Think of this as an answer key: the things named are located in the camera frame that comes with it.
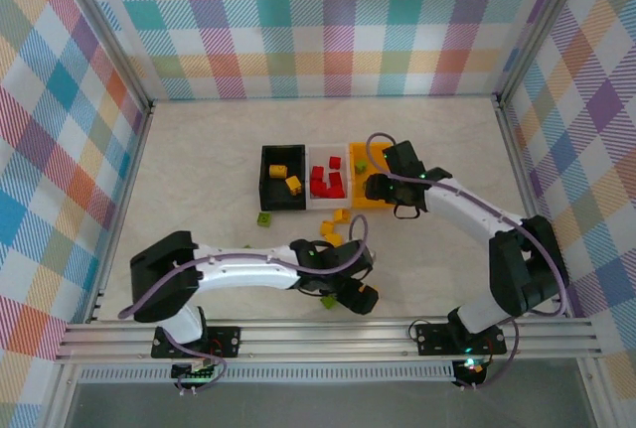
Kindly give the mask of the yellow plastic bin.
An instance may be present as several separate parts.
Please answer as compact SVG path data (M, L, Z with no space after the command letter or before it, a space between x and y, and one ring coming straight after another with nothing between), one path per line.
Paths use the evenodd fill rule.
M388 209L389 204L384 201L374 201L365 198L365 182L371 175L378 174L379 170L373 165L366 150L364 142L352 142L349 144L350 177L352 184L352 207L357 210ZM364 174L355 172L355 163L365 160L368 163Z

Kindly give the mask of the clear plastic bin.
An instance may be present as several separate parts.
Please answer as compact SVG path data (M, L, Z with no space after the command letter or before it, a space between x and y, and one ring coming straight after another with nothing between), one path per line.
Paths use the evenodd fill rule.
M331 157L341 159L339 173L343 183L344 197L342 199L319 198L311 193L311 172L315 166L324 168L323 181L330 187L329 174L336 169L329 167ZM352 164L347 143L308 144L305 148L305 201L308 211L331 211L349 209L352 206L353 186L351 176Z

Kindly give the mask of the black plastic bin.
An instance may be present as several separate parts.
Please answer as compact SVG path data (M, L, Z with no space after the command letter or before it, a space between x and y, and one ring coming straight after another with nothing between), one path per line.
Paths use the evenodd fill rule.
M265 145L261 147L259 173L259 201L264 212L305 211L305 146ZM300 193L292 196L285 179L276 179L269 175L269 167L285 166L287 178L295 176L300 182Z

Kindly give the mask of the right controller board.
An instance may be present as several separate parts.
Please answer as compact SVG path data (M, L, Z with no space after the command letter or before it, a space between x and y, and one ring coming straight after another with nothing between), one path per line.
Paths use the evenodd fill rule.
M483 383L487 375L487 367L473 358L455 360L452 363L455 379L452 383L459 387L469 387Z

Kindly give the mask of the controller board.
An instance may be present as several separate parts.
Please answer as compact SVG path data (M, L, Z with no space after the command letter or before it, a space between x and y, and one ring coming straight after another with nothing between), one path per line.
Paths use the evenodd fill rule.
M473 358L455 360L452 363L455 379L452 383L459 387L469 387L483 383L487 375L487 367Z
M204 383L212 380L217 374L217 365L204 363L201 366L193 363L173 363L170 368L170 377L181 379L182 382Z

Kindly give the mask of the left controller board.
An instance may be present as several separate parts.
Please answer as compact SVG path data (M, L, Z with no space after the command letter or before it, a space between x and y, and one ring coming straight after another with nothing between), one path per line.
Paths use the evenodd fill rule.
M173 363L170 368L170 377L181 379L182 382L204 383L212 380L217 374L217 365L204 363L201 366L193 363Z

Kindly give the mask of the aluminium mounting rail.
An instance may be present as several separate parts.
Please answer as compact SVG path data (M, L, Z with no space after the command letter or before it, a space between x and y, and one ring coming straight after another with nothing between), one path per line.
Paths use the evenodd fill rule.
M356 320L212 320L212 326L241 327L238 361L340 362L417 360L405 318ZM517 359L601 356L596 332L586 319L524 318L518 323ZM154 328L132 321L70 325L57 363L151 363Z

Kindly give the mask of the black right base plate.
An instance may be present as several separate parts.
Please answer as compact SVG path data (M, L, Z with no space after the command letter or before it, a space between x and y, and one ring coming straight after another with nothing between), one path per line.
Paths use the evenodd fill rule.
M420 324L415 326L415 341L420 356L494 356L507 352L503 331L496 326L471 334L450 323Z

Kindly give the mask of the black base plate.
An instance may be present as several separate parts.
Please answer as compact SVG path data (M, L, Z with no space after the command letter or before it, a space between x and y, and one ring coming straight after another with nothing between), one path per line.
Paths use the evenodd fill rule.
M496 326L471 334L450 323L420 324L415 326L415 341L420 356L494 356L507 352L503 331Z
M238 326L206 326L196 341L183 344L187 350L223 358L239 355L241 328ZM171 344L162 328L154 333L150 356L152 358L186 358L190 354Z

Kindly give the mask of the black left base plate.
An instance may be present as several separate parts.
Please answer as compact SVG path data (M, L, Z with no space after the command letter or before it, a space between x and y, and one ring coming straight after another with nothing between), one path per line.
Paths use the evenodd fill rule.
M187 350L223 358L239 355L241 328L238 326L206 326L196 341L183 344ZM171 344L162 328L154 333L150 356L152 358L186 358L190 354Z

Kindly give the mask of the aluminium right side rail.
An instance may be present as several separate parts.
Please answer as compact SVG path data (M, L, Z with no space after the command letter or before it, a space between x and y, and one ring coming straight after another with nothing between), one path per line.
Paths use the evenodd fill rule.
M515 140L512 125L506 115L504 105L497 94L491 95L494 113L502 133L504 145L510 160L518 191L526 215L537 214L539 207L532 184L526 173L522 152ZM598 428L628 428L617 405L617 399L609 383L609 374L602 364L602 354L576 359L587 400Z

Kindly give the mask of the aluminium left side rail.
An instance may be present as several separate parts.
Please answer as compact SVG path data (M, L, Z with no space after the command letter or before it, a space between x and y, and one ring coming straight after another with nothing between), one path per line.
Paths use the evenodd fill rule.
M90 292L83 311L82 323L89 326L96 321L100 298L104 295L112 269L114 256L121 237L126 213L133 193L135 180L151 128L155 102L150 101L142 111L140 133L132 147L132 156L128 174L123 182L120 204L115 211L112 228L106 239L104 256L98 265L91 282ZM64 428L69 416L71 404L80 378L80 365L76 362L55 362L52 379L45 392L45 406L39 415L36 428Z

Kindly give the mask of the aluminium right corner post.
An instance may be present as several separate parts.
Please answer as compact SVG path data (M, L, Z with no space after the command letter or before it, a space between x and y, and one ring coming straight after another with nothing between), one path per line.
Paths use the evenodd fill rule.
M528 20L522 28L492 94L498 108L505 109L510 102L532 60L553 28L565 2L566 0L535 0L533 3Z

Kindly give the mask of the aluminium corner post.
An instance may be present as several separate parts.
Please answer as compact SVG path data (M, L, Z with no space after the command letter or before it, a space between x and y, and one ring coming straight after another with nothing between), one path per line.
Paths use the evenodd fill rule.
M522 28L492 94L498 108L505 109L510 102L532 60L553 28L565 2L566 0L535 0L533 3L528 20Z
M77 0L87 22L103 44L107 55L120 72L123 82L132 90L136 100L146 114L153 113L154 101L143 87L142 81L117 40L97 0Z

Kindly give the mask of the aluminium left corner post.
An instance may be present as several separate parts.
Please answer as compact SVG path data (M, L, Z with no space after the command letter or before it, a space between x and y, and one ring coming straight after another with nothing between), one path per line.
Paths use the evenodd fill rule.
M97 0L77 0L87 22L103 44L107 55L120 72L123 82L132 90L136 100L146 114L153 113L154 101L143 87L142 81L117 40Z

